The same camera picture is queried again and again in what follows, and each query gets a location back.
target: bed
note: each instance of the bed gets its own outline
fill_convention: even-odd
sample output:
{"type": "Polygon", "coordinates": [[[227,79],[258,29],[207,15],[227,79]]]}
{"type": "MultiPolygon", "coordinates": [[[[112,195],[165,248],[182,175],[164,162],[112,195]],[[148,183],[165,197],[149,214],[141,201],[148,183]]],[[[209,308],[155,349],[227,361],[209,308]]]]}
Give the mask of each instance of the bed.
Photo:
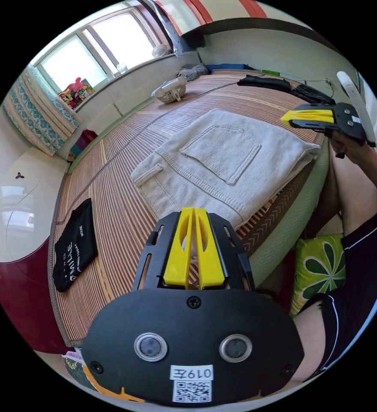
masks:
{"type": "MultiPolygon", "coordinates": [[[[187,85],[184,100],[152,101],[101,139],[66,175],[58,196],[49,243],[49,286],[52,305],[67,346],[81,346],[96,314],[111,300],[131,290],[143,245],[156,224],[130,178],[155,148],[213,108],[288,128],[281,116],[305,103],[280,91],[238,86],[249,72],[218,70],[187,85]],[[64,293],[52,280],[54,243],[72,210],[85,199],[93,202],[99,255],[64,293]]],[[[298,83],[291,82],[292,87],[298,83]]],[[[321,154],[274,196],[237,234],[250,258],[255,283],[261,283],[281,262],[316,206],[328,170],[328,145],[322,134],[290,129],[307,142],[322,145],[321,154]]],[[[190,284],[198,285],[197,267],[190,284]]]]}

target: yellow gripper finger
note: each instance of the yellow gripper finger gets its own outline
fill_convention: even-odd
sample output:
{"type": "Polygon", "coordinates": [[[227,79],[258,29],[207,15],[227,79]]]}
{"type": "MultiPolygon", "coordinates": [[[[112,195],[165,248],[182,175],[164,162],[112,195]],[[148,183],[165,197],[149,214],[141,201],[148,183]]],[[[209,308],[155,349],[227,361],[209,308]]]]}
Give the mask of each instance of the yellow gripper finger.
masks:
{"type": "Polygon", "coordinates": [[[331,110],[290,110],[281,119],[284,124],[290,125],[291,120],[313,120],[334,123],[331,110]]]}
{"type": "Polygon", "coordinates": [[[190,254],[192,245],[194,207],[181,209],[176,234],[171,244],[164,282],[170,286],[189,288],[190,254]]]}
{"type": "Polygon", "coordinates": [[[224,284],[224,273],[207,211],[195,209],[200,290],[224,284]]]}

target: metal frame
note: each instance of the metal frame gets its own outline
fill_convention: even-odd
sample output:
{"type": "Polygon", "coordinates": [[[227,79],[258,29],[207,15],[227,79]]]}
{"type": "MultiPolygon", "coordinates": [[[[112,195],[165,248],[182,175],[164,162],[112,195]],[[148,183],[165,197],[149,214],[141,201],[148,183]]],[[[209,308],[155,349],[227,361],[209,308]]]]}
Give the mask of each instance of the metal frame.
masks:
{"type": "Polygon", "coordinates": [[[126,9],[119,10],[117,12],[113,12],[110,14],[107,14],[103,17],[100,17],[98,19],[93,20],[90,23],[87,23],[86,25],[78,28],[77,30],[73,31],[69,35],[65,36],[62,40],[60,40],[57,44],[55,44],[50,50],[47,51],[46,54],[41,56],[41,58],[38,60],[38,62],[35,64],[35,66],[38,68],[39,72],[42,74],[44,79],[47,81],[47,83],[51,86],[51,88],[56,92],[60,93],[61,90],[60,88],[56,85],[56,83],[52,80],[52,78],[49,76],[47,71],[44,69],[42,62],[56,49],[58,49],[61,45],[63,45],[66,41],[68,41],[70,38],[77,36],[80,41],[84,44],[84,46],[88,49],[88,51],[91,53],[91,55],[94,57],[96,62],[100,65],[101,69],[105,72],[106,74],[106,79],[100,82],[98,85],[94,86],[94,90],[98,91],[101,89],[103,86],[105,86],[108,82],[112,81],[114,78],[117,76],[120,76],[122,73],[116,72],[113,73],[112,70],[108,67],[104,59],[101,57],[99,52],[95,49],[95,47],[92,45],[92,43],[88,40],[87,36],[83,33],[85,30],[88,30],[89,33],[94,37],[96,42],[100,45],[102,50],[106,53],[108,58],[111,60],[113,65],[115,67],[118,66],[119,62],[115,58],[114,54],[111,52],[111,50],[108,48],[108,46],[104,43],[104,41],[101,39],[101,37],[97,34],[93,26],[97,23],[101,23],[103,21],[109,20],[110,18],[114,18],[118,15],[121,14],[129,14],[131,15],[141,30],[144,32],[146,35],[147,39],[150,41],[151,45],[153,47],[157,46],[160,44],[159,39],[157,38],[155,32],[150,28],[150,25],[148,22],[146,22],[144,16],[136,10],[134,7],[130,6],[126,9]]]}

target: screw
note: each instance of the screw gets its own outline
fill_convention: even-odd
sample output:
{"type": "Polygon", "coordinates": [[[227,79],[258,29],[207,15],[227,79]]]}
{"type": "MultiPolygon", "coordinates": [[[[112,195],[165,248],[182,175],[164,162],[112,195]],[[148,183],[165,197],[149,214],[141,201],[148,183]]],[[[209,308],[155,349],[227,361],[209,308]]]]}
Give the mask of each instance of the screw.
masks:
{"type": "Polygon", "coordinates": [[[104,369],[103,369],[103,367],[101,366],[101,364],[100,363],[98,363],[98,362],[96,362],[96,361],[92,361],[91,362],[91,364],[90,364],[90,368],[93,370],[93,372],[95,372],[95,373],[103,373],[104,372],[104,369]]]}
{"type": "Polygon", "coordinates": [[[295,367],[293,365],[286,365],[281,372],[282,376],[290,376],[294,373],[295,367]]]}
{"type": "Polygon", "coordinates": [[[197,296],[191,296],[187,299],[187,305],[189,308],[197,309],[201,306],[201,300],[197,296]]]}

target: patterned curtain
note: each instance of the patterned curtain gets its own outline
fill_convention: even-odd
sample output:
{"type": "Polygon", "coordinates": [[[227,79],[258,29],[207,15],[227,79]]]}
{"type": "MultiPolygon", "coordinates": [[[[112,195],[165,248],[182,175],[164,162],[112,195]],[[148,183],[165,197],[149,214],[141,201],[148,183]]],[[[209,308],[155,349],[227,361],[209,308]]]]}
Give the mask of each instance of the patterned curtain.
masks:
{"type": "Polygon", "coordinates": [[[49,156],[82,121],[31,65],[7,94],[4,109],[23,136],[49,156]]]}

